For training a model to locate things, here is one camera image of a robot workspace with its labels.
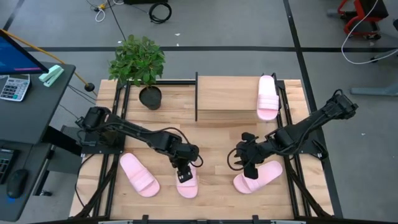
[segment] mint green stapler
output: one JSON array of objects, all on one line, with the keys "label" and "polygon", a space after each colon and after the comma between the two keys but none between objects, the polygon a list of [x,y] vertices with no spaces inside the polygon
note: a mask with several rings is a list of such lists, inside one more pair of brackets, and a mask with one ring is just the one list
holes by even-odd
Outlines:
[{"label": "mint green stapler", "polygon": [[54,65],[49,69],[48,73],[42,74],[39,80],[44,82],[45,86],[50,87],[62,73],[63,68],[59,65]]}]

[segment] pink slipper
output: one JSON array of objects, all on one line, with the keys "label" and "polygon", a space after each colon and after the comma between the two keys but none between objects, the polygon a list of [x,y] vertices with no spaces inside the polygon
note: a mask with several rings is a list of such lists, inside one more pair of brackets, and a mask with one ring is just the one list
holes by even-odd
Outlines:
[{"label": "pink slipper", "polygon": [[180,183],[176,173],[175,177],[177,181],[177,191],[185,198],[194,198],[198,194],[197,170],[196,167],[191,164],[189,164],[189,167],[191,167],[191,173],[193,177],[184,183]]},{"label": "pink slipper", "polygon": [[256,180],[247,178],[242,174],[234,178],[234,186],[238,192],[250,194],[282,174],[282,166],[277,161],[270,161],[258,167],[259,178]]},{"label": "pink slipper", "polygon": [[120,164],[131,185],[143,197],[152,197],[160,190],[155,177],[139,162],[137,157],[126,153],[120,158]]},{"label": "pink slipper", "polygon": [[279,96],[275,90],[275,80],[269,75],[263,75],[259,81],[259,96],[257,98],[257,115],[263,121],[275,119],[279,110]]}]

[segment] monitor screen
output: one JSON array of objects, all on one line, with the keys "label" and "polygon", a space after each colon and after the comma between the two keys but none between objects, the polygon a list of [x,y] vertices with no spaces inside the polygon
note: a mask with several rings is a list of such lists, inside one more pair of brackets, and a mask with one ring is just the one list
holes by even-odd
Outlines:
[{"label": "monitor screen", "polygon": [[0,31],[0,75],[39,74],[48,70],[15,41]]}]

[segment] white cable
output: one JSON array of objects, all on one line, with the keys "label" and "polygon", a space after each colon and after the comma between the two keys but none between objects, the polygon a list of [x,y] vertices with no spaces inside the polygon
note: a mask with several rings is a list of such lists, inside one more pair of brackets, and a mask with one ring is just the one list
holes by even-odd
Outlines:
[{"label": "white cable", "polygon": [[362,21],[364,21],[364,20],[372,13],[373,9],[376,7],[376,5],[377,5],[378,2],[379,2],[379,0],[376,0],[376,3],[374,3],[374,6],[373,6],[373,8],[369,11],[369,13],[368,13],[359,23],[357,23],[357,24],[354,26],[354,28],[352,28],[351,32],[347,35],[346,40],[344,40],[344,43],[343,43],[343,45],[341,46],[341,53],[343,54],[344,58],[345,58],[345,59],[347,60],[347,62],[349,62],[349,63],[353,63],[354,65],[364,65],[364,64],[367,64],[367,63],[376,62],[376,61],[378,61],[378,60],[381,60],[381,59],[390,57],[391,55],[394,55],[394,54],[396,54],[396,53],[398,52],[398,49],[397,49],[396,51],[394,51],[393,53],[391,53],[391,54],[389,54],[389,55],[383,56],[383,57],[381,57],[381,58],[376,58],[376,59],[370,60],[370,61],[368,61],[368,62],[352,62],[352,61],[351,61],[350,59],[348,59],[347,56],[344,54],[344,45],[346,44],[348,38],[349,38],[350,35],[353,33],[353,31],[355,30],[355,28],[356,28],[358,25],[360,25],[360,23],[361,23]]},{"label": "white cable", "polygon": [[117,3],[116,1],[117,1],[117,0],[113,0],[113,3],[115,3],[115,4],[124,4],[124,2],[122,2],[122,3]]},{"label": "white cable", "polygon": [[[98,11],[97,15],[95,16],[95,21],[97,21],[97,22],[102,22],[102,21],[104,21],[106,14],[105,14],[105,11],[104,11],[104,10],[102,10],[102,9],[98,9],[98,10],[99,10],[99,11]],[[102,19],[98,20],[98,15],[99,15],[101,12],[104,14],[104,17],[102,17]]]}]

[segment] gray floor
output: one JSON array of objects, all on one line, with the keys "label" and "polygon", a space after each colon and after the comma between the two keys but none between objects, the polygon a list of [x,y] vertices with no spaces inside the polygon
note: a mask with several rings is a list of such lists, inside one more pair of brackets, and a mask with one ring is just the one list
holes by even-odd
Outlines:
[{"label": "gray floor", "polygon": [[[99,4],[100,0],[91,0]],[[16,0],[0,2],[2,27]],[[343,24],[327,18],[329,8],[340,0],[290,0],[302,47],[339,47],[345,38]],[[398,32],[392,18],[398,18],[394,0],[384,0],[390,17],[382,22],[382,39],[370,44],[350,39],[347,47],[397,47]],[[161,25],[149,22],[140,10],[115,6],[114,11],[126,35],[146,35],[161,46],[267,46],[293,47],[283,2],[280,0],[170,0],[171,19]],[[149,5],[138,6],[148,10]],[[110,10],[97,23],[95,12],[83,0],[25,0],[9,31],[41,47],[112,47],[122,36]],[[112,52],[54,52],[88,82],[99,86],[107,78]],[[295,52],[166,52],[164,78],[193,78],[202,75],[259,75],[276,72],[279,78],[301,78]],[[34,52],[39,60],[52,59]],[[368,60],[373,54],[347,54],[351,60]],[[389,58],[378,64],[352,65],[339,53],[304,53],[317,106],[333,91],[343,89],[359,105],[358,114],[348,121],[334,121],[324,128],[336,186],[345,218],[398,222],[398,154],[396,153],[395,111],[398,99],[352,96],[349,88],[386,86],[398,81],[398,62]],[[73,77],[71,84],[83,89]],[[67,90],[61,104],[78,116],[91,106]],[[74,126],[75,118],[58,108],[52,125]],[[32,197],[18,223],[66,218],[73,195],[75,175],[53,173],[45,188],[53,197]]]}]

